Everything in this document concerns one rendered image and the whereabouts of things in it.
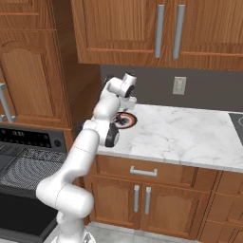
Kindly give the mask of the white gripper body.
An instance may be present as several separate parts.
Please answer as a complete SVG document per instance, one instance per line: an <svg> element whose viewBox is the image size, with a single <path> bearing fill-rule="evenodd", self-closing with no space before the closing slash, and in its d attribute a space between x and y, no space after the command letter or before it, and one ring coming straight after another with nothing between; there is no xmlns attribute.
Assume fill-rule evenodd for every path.
<svg viewBox="0 0 243 243"><path fill-rule="evenodd" d="M128 98L120 97L120 102L121 102L122 110L133 109L137 102L137 98L136 97L128 97Z"/></svg>

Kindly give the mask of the black and red patterned plate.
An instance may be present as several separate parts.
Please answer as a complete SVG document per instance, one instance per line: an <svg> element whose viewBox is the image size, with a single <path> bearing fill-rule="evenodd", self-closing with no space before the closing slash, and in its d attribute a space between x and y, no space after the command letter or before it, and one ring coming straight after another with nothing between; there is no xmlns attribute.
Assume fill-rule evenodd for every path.
<svg viewBox="0 0 243 243"><path fill-rule="evenodd" d="M128 129L133 127L138 119L135 115L128 112L118 112L111 121L118 129Z"/></svg>

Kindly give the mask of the black and grey oven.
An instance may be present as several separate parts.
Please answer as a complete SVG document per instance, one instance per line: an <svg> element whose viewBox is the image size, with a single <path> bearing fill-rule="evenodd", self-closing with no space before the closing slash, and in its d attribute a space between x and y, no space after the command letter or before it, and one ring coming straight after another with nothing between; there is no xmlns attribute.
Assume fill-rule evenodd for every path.
<svg viewBox="0 0 243 243"><path fill-rule="evenodd" d="M54 140L60 140L62 146L56 147ZM0 125L0 176L27 149L47 150L66 154L64 134L61 131L54 130ZM36 197L36 189L28 190L0 185L0 193L2 194L33 199L38 199Z"/></svg>

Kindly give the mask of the black oven door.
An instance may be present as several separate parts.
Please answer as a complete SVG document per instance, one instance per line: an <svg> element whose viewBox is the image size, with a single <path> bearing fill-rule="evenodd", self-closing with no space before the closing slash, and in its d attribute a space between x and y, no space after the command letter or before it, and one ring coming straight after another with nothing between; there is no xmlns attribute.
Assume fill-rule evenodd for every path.
<svg viewBox="0 0 243 243"><path fill-rule="evenodd" d="M57 211L38 199L0 193L0 238L44 243L57 226Z"/></svg>

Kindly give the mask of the wide wooden drawer front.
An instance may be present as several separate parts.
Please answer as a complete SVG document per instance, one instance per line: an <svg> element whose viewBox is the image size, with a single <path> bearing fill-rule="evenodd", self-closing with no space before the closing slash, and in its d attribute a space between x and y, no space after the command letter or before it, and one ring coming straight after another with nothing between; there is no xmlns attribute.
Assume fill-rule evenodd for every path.
<svg viewBox="0 0 243 243"><path fill-rule="evenodd" d="M190 187L195 173L194 167L181 166L177 164L155 162L141 159L128 159L98 155L96 157L97 169L101 175L143 180L155 183L182 185ZM137 170L153 172L158 169L158 175L153 177L130 174L131 166Z"/></svg>

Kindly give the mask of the wooden base cupboard door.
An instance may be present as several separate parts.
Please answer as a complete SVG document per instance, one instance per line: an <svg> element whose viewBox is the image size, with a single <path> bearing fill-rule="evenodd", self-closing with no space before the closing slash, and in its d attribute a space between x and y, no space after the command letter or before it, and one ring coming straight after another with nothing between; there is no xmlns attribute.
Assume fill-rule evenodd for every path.
<svg viewBox="0 0 243 243"><path fill-rule="evenodd" d="M148 215L144 213L146 187L151 187ZM146 183L142 195L141 228L144 231L196 239L209 198L207 193Z"/></svg>
<svg viewBox="0 0 243 243"><path fill-rule="evenodd" d="M139 211L134 213L134 187L140 186ZM93 177L94 208L90 220L138 229L140 227L141 184L118 178Z"/></svg>

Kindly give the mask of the tall arched wooden cupboard door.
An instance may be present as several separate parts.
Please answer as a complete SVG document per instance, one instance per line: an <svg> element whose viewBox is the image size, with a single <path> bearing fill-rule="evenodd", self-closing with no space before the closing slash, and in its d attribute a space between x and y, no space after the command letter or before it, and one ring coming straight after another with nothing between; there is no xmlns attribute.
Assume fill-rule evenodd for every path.
<svg viewBox="0 0 243 243"><path fill-rule="evenodd" d="M0 80L16 123L70 126L56 33L0 30Z"/></svg>

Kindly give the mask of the black hob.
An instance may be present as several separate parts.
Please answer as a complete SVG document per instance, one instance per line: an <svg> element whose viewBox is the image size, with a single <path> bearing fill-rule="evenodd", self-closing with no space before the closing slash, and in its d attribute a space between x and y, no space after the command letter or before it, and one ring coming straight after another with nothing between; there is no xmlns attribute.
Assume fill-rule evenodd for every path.
<svg viewBox="0 0 243 243"><path fill-rule="evenodd" d="M240 142L243 145L243 114L230 113L229 116L234 125L237 136L239 137Z"/></svg>

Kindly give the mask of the narrow wooden drawer front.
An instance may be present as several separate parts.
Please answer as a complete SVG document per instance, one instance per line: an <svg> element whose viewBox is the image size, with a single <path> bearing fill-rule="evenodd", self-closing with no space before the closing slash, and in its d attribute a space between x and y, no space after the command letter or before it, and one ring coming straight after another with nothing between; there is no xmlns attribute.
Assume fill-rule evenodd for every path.
<svg viewBox="0 0 243 243"><path fill-rule="evenodd" d="M216 191L225 195L243 196L243 174L223 172Z"/></svg>
<svg viewBox="0 0 243 243"><path fill-rule="evenodd" d="M202 243L243 243L243 226L206 221L199 241Z"/></svg>
<svg viewBox="0 0 243 243"><path fill-rule="evenodd" d="M243 197L215 194L209 209L208 219L243 225Z"/></svg>

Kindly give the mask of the small wooden cupboard door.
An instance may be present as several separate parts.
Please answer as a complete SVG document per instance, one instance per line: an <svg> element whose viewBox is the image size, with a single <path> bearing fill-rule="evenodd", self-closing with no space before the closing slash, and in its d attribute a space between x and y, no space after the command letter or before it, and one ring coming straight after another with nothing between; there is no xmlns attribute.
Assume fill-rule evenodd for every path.
<svg viewBox="0 0 243 243"><path fill-rule="evenodd" d="M0 29L52 29L49 0L0 0Z"/></svg>

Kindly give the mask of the white wall socket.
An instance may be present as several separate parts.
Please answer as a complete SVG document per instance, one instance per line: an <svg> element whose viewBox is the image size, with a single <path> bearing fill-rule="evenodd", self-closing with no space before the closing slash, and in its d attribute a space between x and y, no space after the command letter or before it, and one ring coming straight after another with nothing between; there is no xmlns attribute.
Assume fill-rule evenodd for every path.
<svg viewBox="0 0 243 243"><path fill-rule="evenodd" d="M186 78L185 77L175 77L173 93L175 95L183 95L185 92Z"/></svg>

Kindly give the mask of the wooden wall cupboard door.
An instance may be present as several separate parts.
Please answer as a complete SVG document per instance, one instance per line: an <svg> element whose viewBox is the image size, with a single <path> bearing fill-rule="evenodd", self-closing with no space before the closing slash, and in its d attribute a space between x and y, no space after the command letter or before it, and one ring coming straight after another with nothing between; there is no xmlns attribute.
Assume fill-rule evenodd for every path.
<svg viewBox="0 0 243 243"><path fill-rule="evenodd" d="M178 5L185 5L173 59ZM243 72L243 0L169 0L170 63L177 68Z"/></svg>
<svg viewBox="0 0 243 243"><path fill-rule="evenodd" d="M155 58L158 5L165 0L71 0L81 64L162 66Z"/></svg>

